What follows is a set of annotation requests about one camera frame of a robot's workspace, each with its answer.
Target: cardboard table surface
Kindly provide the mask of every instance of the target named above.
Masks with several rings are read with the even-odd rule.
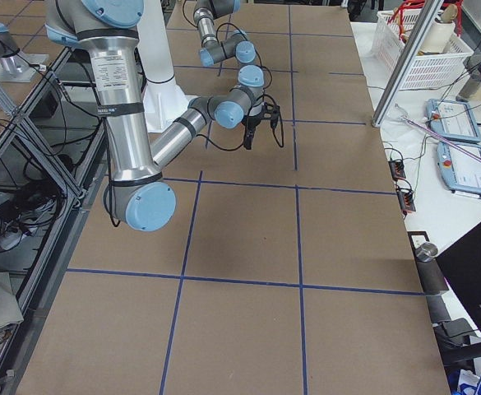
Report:
[[[164,171],[178,206],[152,234],[111,227],[99,193],[18,393],[448,393],[347,12],[223,21],[273,70],[284,148],[267,124],[252,151],[197,138]],[[180,7],[168,36],[186,94],[234,85],[234,61],[200,67]]]

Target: red object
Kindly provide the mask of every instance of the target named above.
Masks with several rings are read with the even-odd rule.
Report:
[[[442,9],[445,9],[452,4],[455,4],[457,6],[456,34],[458,35],[458,37],[461,36],[461,4],[462,3],[463,3],[463,0],[456,0],[456,1],[445,0],[445,2],[442,5]],[[400,39],[401,39],[401,36],[405,32],[405,28],[403,27],[403,10],[417,10],[419,8],[423,8],[423,5],[424,5],[424,0],[404,0],[401,3],[401,5],[395,10],[394,15],[391,16],[388,23],[395,22],[396,24],[399,25],[399,38]]]

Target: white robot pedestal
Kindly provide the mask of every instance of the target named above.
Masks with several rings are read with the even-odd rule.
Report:
[[[176,85],[160,0],[145,0],[138,32],[138,50],[148,79],[143,96],[147,130],[163,132],[187,109],[189,100],[195,96],[185,96]]]

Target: sticker label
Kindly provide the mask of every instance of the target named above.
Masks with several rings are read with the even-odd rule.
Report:
[[[128,88],[128,71],[125,58],[121,55],[92,58],[95,84],[98,91]]]

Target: white plastic basket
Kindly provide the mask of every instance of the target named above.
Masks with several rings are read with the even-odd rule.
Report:
[[[411,30],[421,10],[404,10],[403,26]],[[399,26],[388,24],[392,11],[377,13],[377,28],[373,37],[373,53],[386,65],[389,74],[394,69],[405,43],[399,39]],[[443,53],[418,55],[401,90],[435,88],[451,84],[464,70],[463,61],[474,51],[457,35],[452,35]]]

